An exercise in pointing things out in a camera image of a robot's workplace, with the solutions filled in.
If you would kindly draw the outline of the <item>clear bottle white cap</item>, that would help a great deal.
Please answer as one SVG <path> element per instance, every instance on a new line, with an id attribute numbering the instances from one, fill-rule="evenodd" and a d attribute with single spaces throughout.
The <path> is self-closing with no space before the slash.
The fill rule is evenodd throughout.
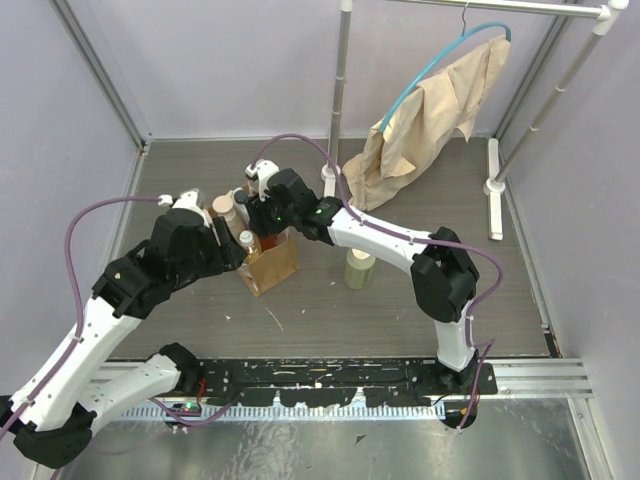
<path id="1" fill-rule="evenodd" d="M 238 236 L 238 242 L 246 252 L 246 265 L 250 265 L 261 256 L 260 242 L 252 231 L 243 230 Z"/>

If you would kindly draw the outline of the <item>orange bottle blue pump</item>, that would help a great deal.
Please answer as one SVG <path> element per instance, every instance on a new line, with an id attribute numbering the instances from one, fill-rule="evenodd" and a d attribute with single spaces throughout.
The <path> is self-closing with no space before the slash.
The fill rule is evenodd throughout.
<path id="1" fill-rule="evenodd" d="M 273 249 L 287 240 L 287 235 L 284 232 L 280 234 L 273 234 L 265 238 L 260 238 L 260 248 L 262 252 Z"/>

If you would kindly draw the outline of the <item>watermelon print canvas bag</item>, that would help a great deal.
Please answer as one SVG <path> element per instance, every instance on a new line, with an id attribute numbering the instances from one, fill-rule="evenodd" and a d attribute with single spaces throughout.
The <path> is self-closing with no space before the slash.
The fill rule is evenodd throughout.
<path id="1" fill-rule="evenodd" d="M 284 243 L 268 251 L 261 251 L 261 256 L 255 262 L 250 265 L 243 262 L 238 269 L 240 277 L 256 297 L 280 284 L 300 268 L 297 245 L 288 230 L 284 233 L 287 235 Z"/>

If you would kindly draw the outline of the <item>olive green lotion bottle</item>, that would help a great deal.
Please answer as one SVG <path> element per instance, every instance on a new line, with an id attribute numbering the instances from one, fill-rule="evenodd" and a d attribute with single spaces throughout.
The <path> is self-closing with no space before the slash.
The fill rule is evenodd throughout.
<path id="1" fill-rule="evenodd" d="M 375 257 L 361 250 L 348 249 L 346 253 L 345 284 L 352 289 L 365 288 L 371 281 Z"/>

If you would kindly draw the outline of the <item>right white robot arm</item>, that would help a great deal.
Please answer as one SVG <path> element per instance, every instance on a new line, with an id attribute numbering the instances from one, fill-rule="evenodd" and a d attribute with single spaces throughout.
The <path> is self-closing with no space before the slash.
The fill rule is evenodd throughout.
<path id="1" fill-rule="evenodd" d="M 248 166 L 250 227 L 261 238 L 293 228 L 310 241 L 370 254 L 404 273 L 419 308 L 430 317 L 438 342 L 438 379 L 459 394 L 473 381 L 478 351 L 466 319 L 479 272 L 450 229 L 435 233 L 402 229 L 351 209 L 336 197 L 319 198 L 292 169 L 271 161 Z"/>

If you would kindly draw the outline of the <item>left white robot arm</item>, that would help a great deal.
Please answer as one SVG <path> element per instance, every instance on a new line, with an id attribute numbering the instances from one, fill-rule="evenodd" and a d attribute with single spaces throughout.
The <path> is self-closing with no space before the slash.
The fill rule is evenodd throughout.
<path id="1" fill-rule="evenodd" d="M 173 293 L 199 279 L 238 269 L 246 258 L 221 218 L 175 208 L 151 236 L 111 261 L 92 288 L 80 325 L 19 391 L 1 399 L 1 430 L 15 447 L 50 469 L 71 463 L 112 419 L 136 404 L 194 393 L 199 361 L 174 342 L 101 387 L 90 384 L 115 347 Z"/>

